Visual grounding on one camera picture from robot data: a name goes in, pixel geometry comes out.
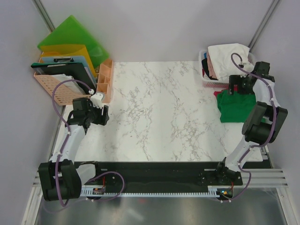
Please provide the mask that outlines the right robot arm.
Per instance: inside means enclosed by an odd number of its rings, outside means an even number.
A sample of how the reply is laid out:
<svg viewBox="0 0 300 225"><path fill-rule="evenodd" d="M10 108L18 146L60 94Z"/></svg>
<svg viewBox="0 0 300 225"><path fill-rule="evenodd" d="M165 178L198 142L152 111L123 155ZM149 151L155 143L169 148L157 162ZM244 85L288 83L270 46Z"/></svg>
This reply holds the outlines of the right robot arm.
<svg viewBox="0 0 300 225"><path fill-rule="evenodd" d="M252 72L229 76L228 94L232 96L237 87L239 94L255 95L256 104L243 124L241 141L217 166L214 177L219 184L226 184L241 171L254 148L274 142L288 115L288 110L276 100L275 79L269 75L269 70L269 63L259 61Z"/></svg>

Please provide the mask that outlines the red t shirt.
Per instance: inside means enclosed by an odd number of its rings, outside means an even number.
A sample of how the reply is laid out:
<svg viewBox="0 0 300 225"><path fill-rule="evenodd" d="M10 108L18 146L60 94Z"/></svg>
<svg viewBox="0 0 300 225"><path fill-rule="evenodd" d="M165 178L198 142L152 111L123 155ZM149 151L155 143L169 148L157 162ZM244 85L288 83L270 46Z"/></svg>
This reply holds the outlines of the red t shirt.
<svg viewBox="0 0 300 225"><path fill-rule="evenodd" d="M228 91L228 89L223 89L223 90L215 91L213 94L214 94L215 97L217 97L218 94L222 93L223 91Z"/></svg>

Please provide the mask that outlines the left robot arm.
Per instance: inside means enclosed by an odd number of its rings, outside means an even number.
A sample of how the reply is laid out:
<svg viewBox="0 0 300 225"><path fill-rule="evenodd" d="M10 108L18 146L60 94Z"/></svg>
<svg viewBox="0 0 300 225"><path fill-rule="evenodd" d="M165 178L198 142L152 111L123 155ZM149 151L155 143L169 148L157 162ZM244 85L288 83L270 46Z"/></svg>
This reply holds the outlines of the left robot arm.
<svg viewBox="0 0 300 225"><path fill-rule="evenodd" d="M91 124L104 126L109 120L108 106L102 102L103 94L73 100L73 110L64 121L65 131L57 152L38 168L40 183L46 201L78 198L87 181L99 184L103 173L92 165L75 166L75 156Z"/></svg>

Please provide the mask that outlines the green t shirt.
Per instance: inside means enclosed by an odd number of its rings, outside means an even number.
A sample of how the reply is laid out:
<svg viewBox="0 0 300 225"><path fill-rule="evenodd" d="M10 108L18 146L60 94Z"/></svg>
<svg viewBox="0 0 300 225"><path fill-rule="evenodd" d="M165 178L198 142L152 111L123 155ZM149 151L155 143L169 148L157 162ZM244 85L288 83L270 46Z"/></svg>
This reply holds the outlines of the green t shirt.
<svg viewBox="0 0 300 225"><path fill-rule="evenodd" d="M255 95L229 95L223 91L216 97L221 123L243 123L256 104Z"/></svg>

